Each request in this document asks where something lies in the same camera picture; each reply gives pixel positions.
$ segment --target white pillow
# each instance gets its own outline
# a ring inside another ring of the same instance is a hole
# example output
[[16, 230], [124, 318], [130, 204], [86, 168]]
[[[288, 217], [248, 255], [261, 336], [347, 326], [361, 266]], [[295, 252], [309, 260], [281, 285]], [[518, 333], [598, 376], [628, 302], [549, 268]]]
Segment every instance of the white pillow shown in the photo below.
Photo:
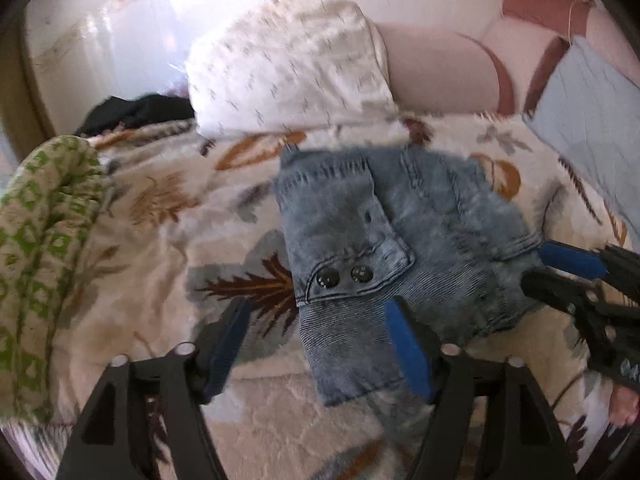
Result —
[[395, 115], [382, 38], [347, 0], [272, 0], [191, 47], [200, 134], [325, 128]]

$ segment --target floral bedspread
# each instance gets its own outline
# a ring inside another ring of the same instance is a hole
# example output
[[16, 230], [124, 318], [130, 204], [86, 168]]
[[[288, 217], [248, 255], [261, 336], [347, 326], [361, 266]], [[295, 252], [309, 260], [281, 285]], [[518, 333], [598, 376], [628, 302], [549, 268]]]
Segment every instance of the floral bedspread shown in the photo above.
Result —
[[[225, 391], [203, 408], [230, 478], [404, 478], [428, 423], [418, 399], [399, 388], [326, 408], [316, 396], [270, 187], [285, 142], [303, 150], [411, 142], [472, 156], [545, 238], [584, 248], [629, 244], [624, 224], [519, 117], [415, 117], [218, 142], [181, 122], [98, 138], [110, 192], [54, 338], [54, 422], [4, 428], [44, 478], [54, 476], [65, 437], [114, 355], [164, 355], [237, 296], [254, 300], [252, 325]], [[527, 362], [555, 404], [577, 468], [612, 434], [611, 384], [584, 372], [586, 348], [568, 316], [542, 308], [469, 351]], [[461, 478], [470, 475], [481, 413], [479, 406]], [[154, 403], [149, 417], [162, 476], [174, 478]]]

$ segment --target brown leaf print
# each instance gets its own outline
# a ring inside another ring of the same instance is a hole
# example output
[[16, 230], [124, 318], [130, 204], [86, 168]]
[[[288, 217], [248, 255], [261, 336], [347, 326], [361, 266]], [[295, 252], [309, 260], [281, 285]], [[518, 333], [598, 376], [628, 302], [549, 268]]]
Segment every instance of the brown leaf print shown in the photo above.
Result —
[[158, 180], [147, 177], [151, 184], [138, 195], [131, 206], [131, 220], [135, 225], [151, 224], [160, 227], [167, 220], [178, 223], [180, 211], [200, 205], [198, 198], [189, 197], [180, 191], [184, 183], [182, 173], [176, 171]]
[[566, 438], [566, 443], [574, 464], [578, 462], [578, 452], [584, 447], [584, 436], [587, 434], [587, 428], [584, 427], [586, 420], [586, 415], [576, 420], [569, 432], [569, 436]]
[[203, 288], [196, 289], [206, 296], [217, 296], [224, 300], [231, 300], [238, 296], [249, 298], [258, 312], [257, 319], [269, 315], [267, 327], [262, 332], [265, 337], [276, 325], [278, 320], [287, 316], [282, 327], [284, 335], [298, 316], [298, 306], [293, 291], [291, 273], [278, 259], [278, 253], [262, 260], [264, 269], [271, 275], [267, 278], [248, 272], [245, 278], [234, 276], [229, 280], [206, 280]]
[[457, 478], [474, 478], [476, 472], [476, 462], [484, 434], [484, 424], [480, 426], [470, 426], [466, 435], [465, 446], [462, 449], [460, 468]]
[[604, 203], [604, 209], [607, 210], [607, 216], [609, 217], [613, 235], [616, 237], [616, 240], [620, 247], [622, 247], [625, 244], [626, 240], [626, 224], [622, 220], [616, 218], [615, 213], [611, 210], [609, 204], [607, 204], [606, 202]]
[[200, 147], [198, 148], [198, 152], [202, 156], [209, 155], [209, 150], [216, 145], [215, 142], [209, 139], [204, 139], [201, 141]]
[[396, 450], [400, 455], [402, 461], [402, 467], [408, 473], [411, 470], [411, 465], [414, 462], [415, 453], [411, 451], [407, 446], [397, 446]]
[[114, 183], [111, 187], [110, 196], [107, 196], [105, 199], [105, 213], [109, 215], [110, 218], [114, 218], [113, 211], [111, 208], [113, 205], [120, 200], [123, 196], [125, 196], [129, 190], [131, 189], [130, 184], [116, 184]]
[[573, 359], [585, 357], [588, 352], [586, 339], [578, 332], [578, 329], [572, 322], [562, 330], [562, 338], [564, 339], [567, 349], [571, 351]]
[[484, 119], [485, 121], [491, 121], [494, 123], [501, 123], [508, 120], [511, 116], [499, 114], [497, 112], [476, 112], [476, 117]]
[[536, 193], [530, 206], [534, 218], [533, 225], [542, 233], [543, 240], [549, 240], [551, 229], [562, 218], [566, 204], [567, 190], [559, 180], [553, 180]]
[[356, 478], [361, 478], [361, 475], [376, 462], [381, 449], [381, 440], [371, 442], [335, 480], [355, 480]]
[[243, 222], [255, 224], [258, 217], [255, 215], [255, 209], [271, 192], [270, 182], [261, 182], [256, 186], [252, 186], [245, 190], [238, 197], [236, 205], [236, 213]]
[[402, 125], [409, 130], [409, 143], [414, 146], [427, 146], [433, 139], [433, 128], [423, 121], [404, 118]]
[[98, 278], [124, 272], [129, 264], [105, 266], [103, 262], [111, 260], [120, 249], [119, 245], [105, 248], [95, 259], [88, 257], [83, 266], [76, 268], [73, 289], [69, 292], [68, 302], [58, 317], [58, 326], [69, 328], [73, 318], [82, 312], [83, 308], [91, 308], [98, 299], [97, 285], [93, 282]]
[[164, 428], [164, 413], [158, 396], [149, 397], [146, 402], [146, 429], [151, 445], [151, 456], [162, 463], [168, 464], [169, 458], [160, 446], [169, 446], [168, 435]]
[[486, 144], [488, 142], [492, 142], [492, 140], [496, 140], [498, 142], [498, 146], [500, 146], [501, 150], [503, 150], [507, 155], [513, 155], [516, 152], [516, 148], [530, 153], [533, 152], [526, 143], [513, 137], [510, 130], [507, 132], [499, 132], [498, 128], [493, 125], [489, 126], [484, 134], [478, 136], [476, 143]]
[[560, 165], [566, 170], [569, 174], [569, 178], [571, 179], [571, 183], [574, 184], [575, 190], [580, 195], [580, 198], [584, 202], [585, 207], [589, 214], [593, 217], [593, 219], [598, 223], [598, 225], [602, 225], [602, 220], [598, 218], [596, 212], [591, 205], [589, 197], [587, 196], [587, 192], [584, 190], [584, 184], [582, 183], [582, 179], [575, 173], [574, 167], [566, 160], [563, 156], [558, 157], [558, 162]]
[[96, 136], [92, 140], [94, 148], [99, 152], [104, 150], [118, 142], [129, 139], [136, 131], [125, 130], [122, 123], [116, 126], [113, 130], [105, 130], [100, 135]]
[[506, 160], [493, 160], [484, 153], [472, 153], [470, 156], [482, 165], [484, 176], [494, 192], [507, 202], [518, 194], [522, 180], [518, 168], [513, 164]]
[[264, 134], [236, 142], [216, 163], [218, 171], [244, 168], [260, 164], [278, 156], [285, 144], [299, 144], [306, 139], [305, 132], [289, 132], [284, 135]]

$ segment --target leaf pattern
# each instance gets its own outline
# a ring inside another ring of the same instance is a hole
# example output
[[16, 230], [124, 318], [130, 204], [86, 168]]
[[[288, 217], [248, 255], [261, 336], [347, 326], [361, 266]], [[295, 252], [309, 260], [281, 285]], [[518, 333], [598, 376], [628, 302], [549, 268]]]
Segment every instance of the leaf pattern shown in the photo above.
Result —
[[562, 330], [562, 338], [564, 338], [566, 347], [571, 351], [572, 358], [581, 359], [586, 355], [587, 343], [572, 322]]
[[593, 370], [585, 370], [582, 376], [582, 382], [584, 383], [584, 398], [586, 399], [591, 395], [591, 392], [600, 382], [600, 374]]
[[165, 447], [168, 447], [169, 444], [164, 419], [162, 417], [162, 404], [158, 396], [148, 397], [146, 400], [146, 428], [151, 445], [152, 457], [162, 463], [168, 464], [169, 458], [164, 452], [164, 449], [160, 447], [160, 444], [163, 444]]
[[122, 123], [120, 123], [113, 131], [105, 130], [99, 136], [95, 137], [93, 142], [94, 148], [97, 151], [103, 150], [118, 142], [129, 139], [135, 132], [135, 130], [125, 130]]
[[583, 415], [576, 420], [571, 427], [569, 436], [566, 439], [574, 464], [578, 462], [578, 453], [584, 447], [584, 436], [587, 434], [587, 428], [584, 426], [586, 420], [586, 415]]
[[398, 454], [400, 455], [402, 467], [404, 468], [404, 471], [408, 473], [411, 470], [412, 463], [414, 462], [414, 457], [417, 453], [409, 449], [408, 446], [397, 446], [396, 449], [398, 451]]
[[562, 218], [566, 205], [567, 190], [559, 180], [553, 180], [534, 198], [531, 209], [533, 226], [542, 234], [543, 240], [549, 240], [551, 229]]
[[510, 202], [520, 191], [522, 180], [520, 172], [513, 164], [506, 160], [494, 160], [484, 153], [472, 153], [484, 169], [484, 176], [491, 184], [491, 189]]
[[620, 247], [622, 247], [626, 241], [626, 224], [622, 220], [616, 218], [615, 214], [609, 207], [609, 204], [607, 204], [606, 202], [604, 203], [604, 209], [607, 210], [607, 216], [609, 217], [613, 235], [616, 237], [616, 240]]
[[148, 176], [151, 185], [140, 193], [131, 206], [134, 225], [151, 224], [160, 227], [167, 220], [178, 223], [178, 213], [200, 205], [200, 199], [180, 191], [184, 183], [182, 171], [176, 171], [158, 180]]
[[[616, 428], [609, 424], [588, 459], [578, 473], [578, 480], [612, 478], [611, 463], [620, 456], [621, 452], [629, 452], [629, 437], [636, 431], [634, 426]], [[614, 478], [632, 478], [629, 475], [613, 475]]]
[[[81, 412], [79, 406], [74, 406], [72, 411], [76, 416], [79, 416]], [[61, 457], [65, 452], [74, 426], [74, 424], [30, 424], [27, 421], [12, 418], [2, 422], [2, 432], [14, 442], [19, 441], [20, 437], [30, 441], [29, 446], [34, 451], [39, 450], [41, 458], [43, 456]], [[25, 476], [25, 478], [41, 479], [44, 477], [37, 475]]]
[[110, 195], [105, 199], [104, 205], [102, 206], [110, 218], [113, 218], [111, 207], [125, 196], [129, 189], [131, 189], [131, 184], [114, 184], [110, 187]]
[[362, 452], [353, 459], [353, 462], [351, 462], [335, 480], [356, 480], [357, 478], [361, 478], [361, 475], [376, 463], [381, 449], [381, 440], [375, 440], [368, 446], [365, 446]]
[[462, 449], [462, 459], [458, 470], [459, 479], [471, 479], [476, 476], [476, 462], [484, 435], [484, 424], [471, 426], [466, 434], [465, 447]]
[[533, 153], [533, 150], [526, 143], [519, 139], [515, 139], [510, 130], [500, 133], [498, 128], [493, 125], [488, 126], [484, 134], [478, 136], [476, 142], [478, 144], [486, 144], [493, 140], [498, 142], [498, 146], [500, 146], [501, 150], [503, 150], [507, 155], [513, 155], [516, 152], [516, 148]]
[[285, 135], [264, 134], [236, 142], [216, 163], [218, 171], [245, 168], [275, 158], [285, 144], [299, 144], [306, 139], [305, 132], [289, 132]]
[[511, 116], [499, 114], [497, 112], [476, 112], [474, 115], [484, 119], [485, 121], [491, 121], [494, 123], [501, 123], [511, 118]]
[[69, 328], [73, 319], [83, 310], [87, 310], [93, 306], [98, 298], [98, 286], [93, 283], [97, 278], [109, 276], [124, 272], [129, 268], [129, 264], [118, 266], [105, 266], [103, 263], [111, 260], [120, 249], [119, 245], [112, 245], [91, 261], [87, 258], [84, 267], [76, 270], [74, 277], [74, 289], [70, 294], [68, 302], [60, 311], [58, 316], [58, 326], [61, 328]]
[[409, 130], [409, 143], [414, 146], [427, 146], [433, 139], [433, 128], [424, 121], [404, 118], [402, 124]]
[[198, 147], [198, 153], [200, 153], [200, 155], [202, 156], [207, 156], [209, 155], [209, 150], [213, 148], [215, 145], [216, 143], [213, 142], [213, 140], [202, 139]]
[[587, 211], [589, 212], [591, 217], [593, 217], [593, 219], [598, 223], [598, 225], [602, 225], [602, 220], [600, 220], [598, 218], [598, 215], [596, 215], [596, 212], [594, 211], [593, 206], [591, 205], [589, 197], [587, 196], [587, 192], [584, 189], [584, 184], [582, 183], [582, 179], [578, 176], [577, 173], [575, 173], [574, 167], [563, 156], [560, 156], [558, 158], [558, 162], [568, 173], [569, 178], [571, 179], [571, 183], [574, 184], [575, 190], [578, 192], [578, 195], [580, 195], [580, 198], [584, 202], [584, 206], [587, 208]]
[[270, 182], [261, 182], [255, 186], [251, 186], [238, 199], [236, 212], [243, 222], [255, 224], [258, 217], [255, 215], [255, 208], [262, 202], [271, 192]]
[[298, 317], [298, 306], [293, 289], [291, 272], [286, 269], [278, 259], [278, 253], [262, 260], [264, 269], [270, 277], [258, 276], [248, 272], [245, 278], [234, 276], [230, 281], [218, 279], [217, 281], [205, 280], [203, 288], [196, 289], [208, 296], [217, 296], [225, 300], [231, 300], [238, 296], [250, 298], [257, 311], [257, 319], [267, 314], [267, 327], [262, 331], [264, 338], [276, 325], [278, 320], [286, 316], [282, 335]]

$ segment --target black button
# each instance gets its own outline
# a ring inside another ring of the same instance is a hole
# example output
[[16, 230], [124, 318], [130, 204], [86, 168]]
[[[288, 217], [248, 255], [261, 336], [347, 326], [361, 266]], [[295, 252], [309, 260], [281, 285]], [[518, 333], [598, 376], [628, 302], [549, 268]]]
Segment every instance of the black button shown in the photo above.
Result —
[[316, 282], [322, 288], [334, 288], [340, 283], [340, 272], [335, 269], [323, 269], [318, 272]]
[[356, 283], [369, 283], [373, 280], [373, 270], [364, 265], [353, 267], [351, 269], [351, 279]]

